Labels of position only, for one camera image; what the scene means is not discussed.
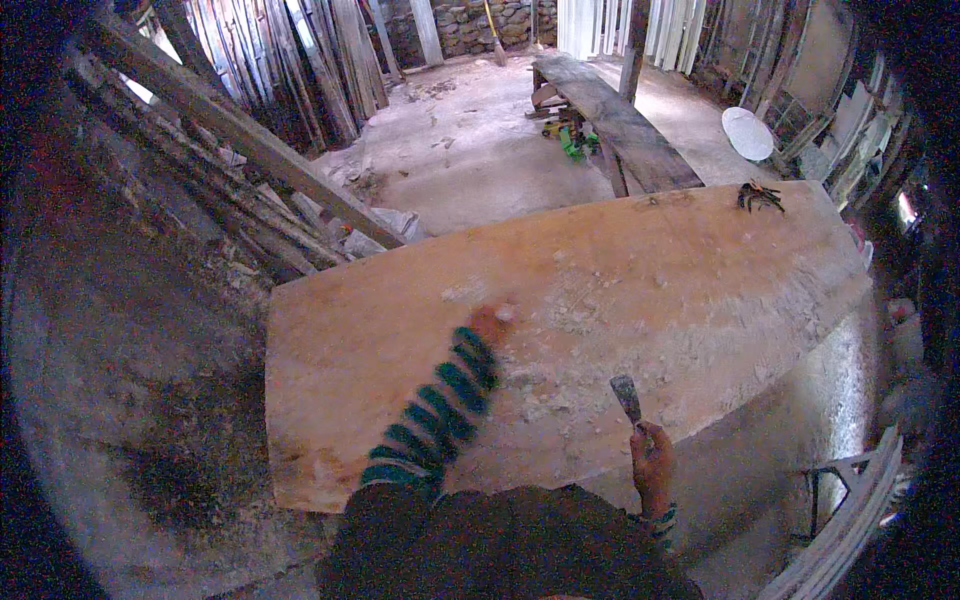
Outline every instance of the tool handle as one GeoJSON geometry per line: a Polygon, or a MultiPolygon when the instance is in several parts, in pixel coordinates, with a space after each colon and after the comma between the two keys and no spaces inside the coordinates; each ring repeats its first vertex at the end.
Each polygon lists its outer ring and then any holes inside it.
{"type": "Polygon", "coordinates": [[[490,4],[487,0],[483,0],[483,8],[487,9],[487,22],[490,23],[490,32],[493,34],[493,39],[496,39],[496,28],[493,26],[493,17],[490,14],[490,4]]]}

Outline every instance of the hand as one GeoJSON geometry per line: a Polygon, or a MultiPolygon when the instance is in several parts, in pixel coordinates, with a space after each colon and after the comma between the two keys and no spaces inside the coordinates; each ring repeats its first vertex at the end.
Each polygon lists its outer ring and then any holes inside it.
{"type": "Polygon", "coordinates": [[[518,314],[516,305],[509,302],[484,304],[470,313],[467,327],[479,335],[488,346],[496,349],[513,329],[518,314]]]}
{"type": "Polygon", "coordinates": [[[630,438],[634,456],[634,486],[643,500],[643,516],[657,518],[670,508],[670,483],[677,457],[670,438],[659,425],[642,420],[630,438]]]}

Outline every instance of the dark clothing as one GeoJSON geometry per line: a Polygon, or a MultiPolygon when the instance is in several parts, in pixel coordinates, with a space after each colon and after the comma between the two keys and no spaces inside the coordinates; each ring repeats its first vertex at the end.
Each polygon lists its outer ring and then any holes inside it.
{"type": "Polygon", "coordinates": [[[318,579],[322,598],[702,597],[647,524],[576,485],[458,492],[433,507],[411,486],[368,486],[318,579]]]}

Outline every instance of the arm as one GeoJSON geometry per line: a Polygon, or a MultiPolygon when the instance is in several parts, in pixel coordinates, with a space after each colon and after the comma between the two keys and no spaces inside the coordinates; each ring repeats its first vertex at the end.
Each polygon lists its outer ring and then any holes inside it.
{"type": "Polygon", "coordinates": [[[634,486],[643,503],[640,520],[669,550],[665,536],[677,522],[677,503],[671,500],[670,489],[677,466],[673,444],[662,427],[641,421],[630,438],[630,451],[634,459],[634,486]]]}
{"type": "Polygon", "coordinates": [[[421,386],[399,422],[371,450],[361,488],[378,483],[412,486],[427,499],[443,488],[445,466],[472,441],[471,419],[486,414],[497,386],[493,350],[506,337],[516,311],[509,304],[485,305],[453,331],[448,360],[434,370],[436,382],[421,386]]]}

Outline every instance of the stone wall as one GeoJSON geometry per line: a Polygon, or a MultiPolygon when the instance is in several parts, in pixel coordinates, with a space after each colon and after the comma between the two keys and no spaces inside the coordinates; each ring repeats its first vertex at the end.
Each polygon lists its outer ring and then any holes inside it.
{"type": "MultiPolygon", "coordinates": [[[[505,48],[523,43],[530,39],[530,2],[505,2],[489,0],[493,25],[500,35],[500,43],[505,48]]],[[[396,61],[400,68],[411,68],[425,64],[420,48],[420,37],[410,4],[406,0],[387,0],[382,8],[387,25],[387,34],[394,48],[396,61]]],[[[557,2],[540,0],[538,2],[537,31],[540,43],[557,43],[557,2]]],[[[437,4],[434,8],[437,20],[437,33],[444,51],[444,58],[463,54],[492,52],[493,34],[487,22],[487,13],[483,0],[453,0],[437,4]]]]}
{"type": "MultiPolygon", "coordinates": [[[[452,4],[441,4],[434,9],[437,32],[440,34],[440,44],[444,49],[445,58],[493,50],[493,34],[483,4],[483,0],[457,0],[452,4]]],[[[519,2],[490,0],[490,12],[493,25],[500,35],[500,43],[505,48],[530,39],[530,0],[519,2]]],[[[555,44],[557,42],[556,1],[539,2],[537,12],[540,42],[555,44]]]]}

